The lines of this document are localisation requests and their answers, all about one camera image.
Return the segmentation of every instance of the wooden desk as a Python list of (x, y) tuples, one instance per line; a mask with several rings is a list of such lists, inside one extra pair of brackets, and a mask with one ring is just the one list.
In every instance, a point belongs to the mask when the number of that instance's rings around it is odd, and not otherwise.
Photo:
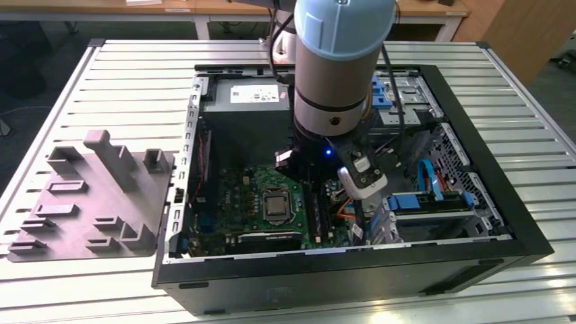
[[(438, 1), (401, 0), (401, 12), (407, 17), (469, 16), (467, 6), (457, 1), (453, 7)], [(226, 0), (197, 0), (197, 13), (205, 15), (267, 15), (269, 10), (254, 5), (229, 3)]]
[(530, 84), (576, 28), (575, 0), (462, 0), (473, 15), (455, 41), (487, 42)]
[[(402, 0), (402, 24), (442, 25), (437, 41), (451, 41), (470, 10), (457, 1)], [(162, 5), (129, 7), (125, 0), (0, 0), (0, 20), (190, 21), (198, 38), (210, 39), (210, 22), (269, 22), (269, 10), (226, 0), (165, 0)]]
[(162, 5), (127, 6), (126, 0), (0, 0), (3, 13), (46, 14), (194, 14), (195, 0), (165, 0)]

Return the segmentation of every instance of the cpu socket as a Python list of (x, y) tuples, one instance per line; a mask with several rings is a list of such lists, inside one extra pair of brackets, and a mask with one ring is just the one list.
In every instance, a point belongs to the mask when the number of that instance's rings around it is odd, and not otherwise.
[(293, 214), (290, 191), (286, 189), (269, 189), (263, 194), (265, 220), (274, 225), (282, 225), (290, 220)]

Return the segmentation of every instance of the aluminum slotted table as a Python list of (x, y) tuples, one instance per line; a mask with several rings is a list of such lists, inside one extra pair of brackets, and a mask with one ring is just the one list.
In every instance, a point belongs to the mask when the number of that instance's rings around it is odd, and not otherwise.
[[(49, 179), (53, 148), (74, 145), (86, 151), (86, 132), (105, 128), (113, 143), (131, 152), (154, 146), (178, 153), (195, 64), (267, 63), (266, 49), (251, 40), (93, 45), (0, 199), (0, 323), (198, 321), (151, 288), (154, 256), (15, 264), (7, 248)], [(575, 145), (493, 50), (475, 43), (390, 43), (389, 48), (397, 64), (439, 66), (557, 252), (459, 294), (237, 314), (222, 321), (569, 323), (576, 315)]]

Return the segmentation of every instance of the light blue joint cap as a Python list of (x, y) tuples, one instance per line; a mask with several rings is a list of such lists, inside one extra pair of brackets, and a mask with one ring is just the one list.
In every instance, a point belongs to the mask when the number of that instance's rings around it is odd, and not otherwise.
[(381, 48), (395, 12), (397, 0), (299, 0), (298, 35), (321, 57), (351, 61)]

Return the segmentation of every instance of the green circuit board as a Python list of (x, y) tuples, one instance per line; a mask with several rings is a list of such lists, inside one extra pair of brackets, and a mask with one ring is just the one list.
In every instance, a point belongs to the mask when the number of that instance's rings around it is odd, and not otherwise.
[[(265, 218), (265, 197), (271, 192), (283, 192), (290, 196), (290, 219), (283, 222), (270, 222)], [(227, 234), (258, 231), (302, 233), (302, 249), (349, 245), (346, 227), (334, 229), (330, 241), (317, 243), (311, 240), (302, 185), (273, 166), (221, 170), (218, 211), (209, 217), (213, 230), (199, 236), (202, 250), (209, 256), (226, 254)]]

